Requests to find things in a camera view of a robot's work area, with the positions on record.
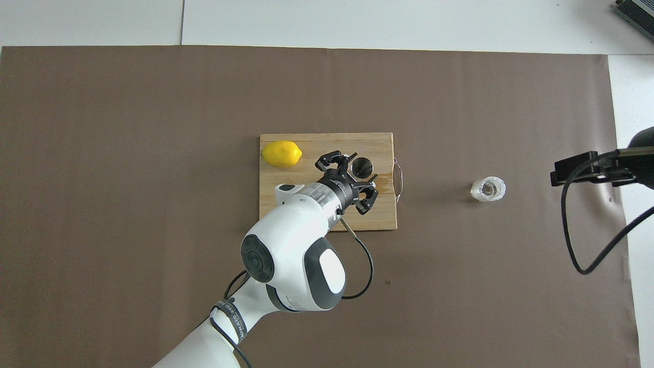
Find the wooden cutting board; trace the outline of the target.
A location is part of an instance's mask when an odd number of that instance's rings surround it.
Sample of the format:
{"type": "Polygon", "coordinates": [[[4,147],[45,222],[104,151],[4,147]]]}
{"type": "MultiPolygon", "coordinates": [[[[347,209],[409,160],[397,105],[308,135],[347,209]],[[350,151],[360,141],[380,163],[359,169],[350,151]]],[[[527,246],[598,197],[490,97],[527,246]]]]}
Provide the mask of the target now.
{"type": "Polygon", "coordinates": [[[315,162],[323,154],[339,150],[343,154],[357,153],[373,165],[378,198],[366,215],[348,208],[345,220],[358,231],[392,231],[397,229],[394,185],[394,137],[391,132],[367,133],[289,133],[261,134],[260,149],[276,141],[292,141],[302,151],[298,163],[290,168],[276,168],[260,158],[259,218],[276,207],[275,187],[280,184],[308,185],[323,173],[315,162]]]}

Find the clear plastic cup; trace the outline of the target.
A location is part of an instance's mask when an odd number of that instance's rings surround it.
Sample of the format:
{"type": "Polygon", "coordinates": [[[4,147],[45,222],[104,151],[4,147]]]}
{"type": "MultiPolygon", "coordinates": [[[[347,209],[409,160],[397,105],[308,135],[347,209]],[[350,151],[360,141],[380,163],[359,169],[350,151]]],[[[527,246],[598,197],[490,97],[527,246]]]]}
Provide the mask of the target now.
{"type": "Polygon", "coordinates": [[[470,194],[479,202],[495,202],[504,198],[507,186],[496,176],[488,176],[472,183],[470,194]]]}

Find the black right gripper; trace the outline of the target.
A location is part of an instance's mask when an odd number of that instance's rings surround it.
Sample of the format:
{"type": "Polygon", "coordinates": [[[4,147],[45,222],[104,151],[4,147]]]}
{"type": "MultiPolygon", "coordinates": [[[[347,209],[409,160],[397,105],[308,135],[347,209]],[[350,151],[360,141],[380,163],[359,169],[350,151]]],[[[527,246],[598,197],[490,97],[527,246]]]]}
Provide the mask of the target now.
{"type": "MultiPolygon", "coordinates": [[[[636,133],[628,148],[654,147],[654,126],[636,133]]],[[[552,187],[563,186],[575,170],[572,182],[591,182],[593,184],[610,183],[613,187],[627,186],[638,182],[654,190],[654,153],[647,156],[634,156],[628,161],[627,168],[620,165],[617,153],[599,154],[587,151],[554,163],[550,172],[552,187]]]]}

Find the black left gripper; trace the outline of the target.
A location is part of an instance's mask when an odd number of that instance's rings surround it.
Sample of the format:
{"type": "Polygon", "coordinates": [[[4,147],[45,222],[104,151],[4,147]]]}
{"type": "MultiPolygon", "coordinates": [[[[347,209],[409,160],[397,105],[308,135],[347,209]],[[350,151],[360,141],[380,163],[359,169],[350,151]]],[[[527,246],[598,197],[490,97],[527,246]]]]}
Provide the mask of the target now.
{"type": "Polygon", "coordinates": [[[322,155],[315,167],[324,172],[319,182],[336,194],[341,211],[355,205],[360,215],[366,215],[373,208],[379,194],[375,184],[378,175],[372,175],[368,181],[356,181],[348,173],[348,168],[350,161],[357,156],[357,152],[348,155],[339,150],[332,151],[322,155]]]}

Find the yellow lemon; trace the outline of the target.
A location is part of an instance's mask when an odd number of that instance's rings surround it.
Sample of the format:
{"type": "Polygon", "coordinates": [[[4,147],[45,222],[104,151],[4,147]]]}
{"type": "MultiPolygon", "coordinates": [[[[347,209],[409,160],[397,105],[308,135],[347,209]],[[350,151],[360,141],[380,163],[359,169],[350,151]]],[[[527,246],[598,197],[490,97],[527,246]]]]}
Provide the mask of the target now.
{"type": "Polygon", "coordinates": [[[271,166],[289,168],[297,165],[303,156],[299,146],[288,140],[271,142],[261,151],[261,157],[271,166]]]}

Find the steel double jigger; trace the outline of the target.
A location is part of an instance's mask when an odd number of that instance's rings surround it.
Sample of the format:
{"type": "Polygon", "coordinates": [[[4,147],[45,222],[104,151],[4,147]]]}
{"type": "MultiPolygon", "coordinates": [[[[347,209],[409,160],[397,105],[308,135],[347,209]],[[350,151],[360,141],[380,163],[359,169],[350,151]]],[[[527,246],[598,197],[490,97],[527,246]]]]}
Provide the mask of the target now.
{"type": "Polygon", "coordinates": [[[374,166],[366,157],[357,157],[351,162],[350,171],[353,177],[364,180],[372,177],[374,166]]]}

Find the grey ribbed metal device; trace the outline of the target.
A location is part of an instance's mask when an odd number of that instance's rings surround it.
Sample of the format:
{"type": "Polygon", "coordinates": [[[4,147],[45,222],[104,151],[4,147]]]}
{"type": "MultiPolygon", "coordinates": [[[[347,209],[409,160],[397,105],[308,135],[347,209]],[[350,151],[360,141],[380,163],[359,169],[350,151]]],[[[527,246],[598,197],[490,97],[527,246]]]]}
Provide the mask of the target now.
{"type": "Polygon", "coordinates": [[[615,12],[631,24],[654,32],[654,0],[615,0],[615,12]]]}

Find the brown paper table mat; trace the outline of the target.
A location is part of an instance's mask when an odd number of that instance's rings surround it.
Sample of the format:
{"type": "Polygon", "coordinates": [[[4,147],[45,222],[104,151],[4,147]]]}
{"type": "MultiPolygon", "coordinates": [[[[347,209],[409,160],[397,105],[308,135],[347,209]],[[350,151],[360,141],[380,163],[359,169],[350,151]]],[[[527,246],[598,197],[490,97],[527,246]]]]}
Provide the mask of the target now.
{"type": "Polygon", "coordinates": [[[555,161],[617,147],[602,55],[12,47],[0,368],[150,368],[242,270],[263,133],[391,132],[399,225],[361,298],[275,313],[257,368],[637,368],[626,244],[572,266],[555,161]],[[472,183],[496,176],[504,198],[472,183]]]}

